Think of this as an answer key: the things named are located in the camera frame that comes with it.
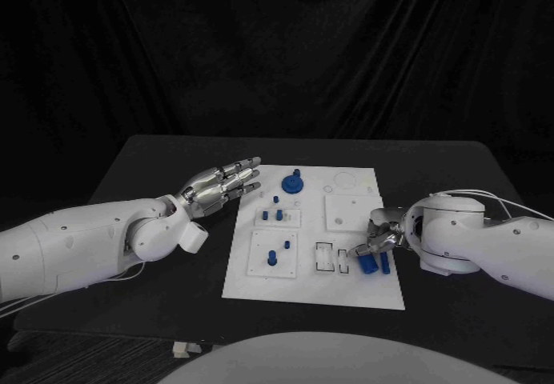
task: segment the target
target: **black backdrop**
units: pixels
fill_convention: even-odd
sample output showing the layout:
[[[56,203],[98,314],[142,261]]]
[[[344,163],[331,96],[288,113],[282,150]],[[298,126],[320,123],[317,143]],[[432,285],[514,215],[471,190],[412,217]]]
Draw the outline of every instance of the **black backdrop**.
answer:
[[[552,214],[552,19],[548,0],[2,2],[0,229],[83,204],[138,133],[478,140]]]

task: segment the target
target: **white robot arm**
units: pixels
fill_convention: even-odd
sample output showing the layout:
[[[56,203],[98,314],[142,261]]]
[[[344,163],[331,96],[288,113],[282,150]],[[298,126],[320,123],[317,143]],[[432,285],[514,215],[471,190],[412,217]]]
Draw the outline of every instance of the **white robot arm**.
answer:
[[[494,280],[554,300],[554,221],[484,219],[473,198],[432,195],[405,210],[372,211],[366,244],[351,256],[402,246],[419,256],[421,269],[448,276],[483,269]]]
[[[191,222],[259,187],[261,159],[197,174],[175,196],[79,206],[0,233],[0,302],[82,288],[207,238]]]

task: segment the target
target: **blue knob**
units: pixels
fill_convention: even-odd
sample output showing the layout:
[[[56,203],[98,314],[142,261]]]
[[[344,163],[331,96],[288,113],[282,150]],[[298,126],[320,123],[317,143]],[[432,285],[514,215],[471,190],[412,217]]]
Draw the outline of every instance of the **blue knob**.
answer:
[[[282,179],[279,184],[282,191],[288,194],[297,194],[302,190],[302,180],[299,178],[299,170],[294,170],[294,173]]]
[[[360,270],[364,274],[372,274],[377,270],[377,263],[372,254],[357,256],[357,263],[360,264]]]
[[[268,264],[274,266],[276,264],[276,253],[274,250],[268,252]]]
[[[383,274],[389,274],[389,257],[386,252],[380,252],[380,268],[383,270]]]

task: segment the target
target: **robotic hand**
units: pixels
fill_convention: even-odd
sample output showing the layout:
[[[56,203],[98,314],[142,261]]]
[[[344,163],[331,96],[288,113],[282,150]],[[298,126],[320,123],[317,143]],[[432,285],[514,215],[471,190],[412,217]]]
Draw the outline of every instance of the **robotic hand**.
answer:
[[[554,300],[551,218],[493,222],[484,219],[484,205],[477,200],[434,194],[409,209],[372,211],[366,244],[349,255],[377,254],[395,246],[415,252],[422,270],[448,276],[483,269],[507,286]]]
[[[178,245],[196,253],[207,238],[193,219],[216,212],[259,183],[259,158],[210,168],[160,198],[59,210],[0,233],[0,302],[82,288]]]

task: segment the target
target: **black table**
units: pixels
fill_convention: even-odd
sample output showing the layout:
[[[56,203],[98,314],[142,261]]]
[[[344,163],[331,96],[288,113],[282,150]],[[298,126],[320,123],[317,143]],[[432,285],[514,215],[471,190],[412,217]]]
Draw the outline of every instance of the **black table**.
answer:
[[[265,164],[373,167],[389,206],[409,206],[454,188],[488,190],[517,201],[476,142],[134,136],[90,203],[173,194],[197,172],[255,155]],[[490,216],[501,218],[497,203],[484,203]],[[483,365],[554,367],[554,302],[483,272],[442,277],[422,271],[406,250],[395,250],[405,311],[222,298],[236,211],[232,201],[200,220],[210,237],[196,255],[177,249],[129,281],[40,302],[20,312],[15,328],[214,344],[278,332],[331,331],[406,342]]]

